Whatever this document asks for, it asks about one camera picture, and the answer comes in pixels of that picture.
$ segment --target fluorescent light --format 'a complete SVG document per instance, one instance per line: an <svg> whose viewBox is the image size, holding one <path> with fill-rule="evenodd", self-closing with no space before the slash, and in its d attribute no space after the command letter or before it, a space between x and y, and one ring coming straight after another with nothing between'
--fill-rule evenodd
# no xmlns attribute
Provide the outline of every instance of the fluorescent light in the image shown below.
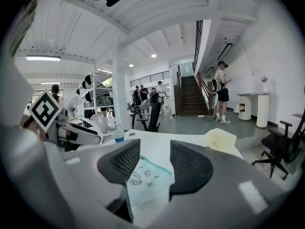
<svg viewBox="0 0 305 229"><path fill-rule="evenodd" d="M221 52L221 54L219 55L219 57L218 57L217 60L218 60L218 61L223 60L224 57L227 55L227 53L230 51L230 49L231 49L232 47L233 47L233 44L232 44L232 43L226 44L224 50Z"/></svg>
<svg viewBox="0 0 305 229"><path fill-rule="evenodd" d="M27 55L27 60L38 60L38 61L60 61L61 58L58 56L41 56L41 55Z"/></svg>
<svg viewBox="0 0 305 229"><path fill-rule="evenodd" d="M111 71L107 71L107 70L102 70L103 72L106 72L106 73L110 73L110 74L112 74L112 72Z"/></svg>
<svg viewBox="0 0 305 229"><path fill-rule="evenodd" d="M61 84L61 82L40 82L40 84Z"/></svg>

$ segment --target white sneaker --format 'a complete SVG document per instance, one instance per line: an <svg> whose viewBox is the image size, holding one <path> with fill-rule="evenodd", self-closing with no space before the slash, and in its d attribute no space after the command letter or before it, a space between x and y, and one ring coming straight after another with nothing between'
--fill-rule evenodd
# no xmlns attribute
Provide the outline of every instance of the white sneaker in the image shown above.
<svg viewBox="0 0 305 229"><path fill-rule="evenodd" d="M220 122L220 124L223 124L223 125L228 125L228 124L230 124L231 123L231 121L230 120L221 120L221 122Z"/></svg>

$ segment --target cylindrical table leg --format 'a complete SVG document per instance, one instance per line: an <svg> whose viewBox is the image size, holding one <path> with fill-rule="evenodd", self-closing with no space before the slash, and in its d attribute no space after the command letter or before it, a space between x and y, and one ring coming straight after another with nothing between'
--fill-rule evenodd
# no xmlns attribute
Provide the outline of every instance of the cylindrical table leg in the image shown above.
<svg viewBox="0 0 305 229"><path fill-rule="evenodd" d="M239 119L240 120L251 120L252 103L251 96L240 96L239 102Z"/></svg>
<svg viewBox="0 0 305 229"><path fill-rule="evenodd" d="M258 95L256 126L266 128L269 118L269 95Z"/></svg>

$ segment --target gray floor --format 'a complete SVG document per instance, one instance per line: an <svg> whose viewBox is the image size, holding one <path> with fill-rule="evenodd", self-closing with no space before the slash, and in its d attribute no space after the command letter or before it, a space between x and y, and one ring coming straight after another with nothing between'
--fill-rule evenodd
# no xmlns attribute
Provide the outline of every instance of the gray floor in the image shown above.
<svg viewBox="0 0 305 229"><path fill-rule="evenodd" d="M220 128L237 136L235 146L247 162L252 163L254 160L266 158L261 157L260 154L264 149L267 150L261 144L261 140L269 134L267 128L257 128L255 120L240 121L238 119L238 114L235 113L228 113L227 119L232 121L231 124L222 125L213 120L208 121L208 118L202 119L198 118L197 116L172 117L169 115L169 113L166 115L160 114L158 120L158 122L161 124L159 132L170 134L204 135L209 130ZM139 121L135 122L134 129L144 131L144 127ZM269 164L256 164L255 168L261 171L265 176L269 177ZM287 179L283 181L282 177L284 176L284 173L278 168L275 168L272 181L282 188L283 191L289 191L295 187L301 175L302 170L298 169L294 172L294 174L289 174Z"/></svg>

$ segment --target black railing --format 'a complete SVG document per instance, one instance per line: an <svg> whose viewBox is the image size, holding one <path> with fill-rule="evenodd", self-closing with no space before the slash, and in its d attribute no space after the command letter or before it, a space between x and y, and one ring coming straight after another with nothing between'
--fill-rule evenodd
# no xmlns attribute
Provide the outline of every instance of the black railing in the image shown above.
<svg viewBox="0 0 305 229"><path fill-rule="evenodd" d="M157 73L157 74L151 74L136 80L132 80L130 81L130 87L133 86L140 86L141 84L145 84L145 83L149 83L149 82L156 82L156 85L158 84L158 81L164 80L164 79L169 79L170 76L170 72L169 71L164 71L161 73Z"/></svg>
<svg viewBox="0 0 305 229"><path fill-rule="evenodd" d="M197 21L197 30L196 30L196 47L195 47L195 57L193 62L193 71L195 72L197 61L198 61L198 55L200 50L200 43L201 43L201 35L202 35L202 25L203 21Z"/></svg>

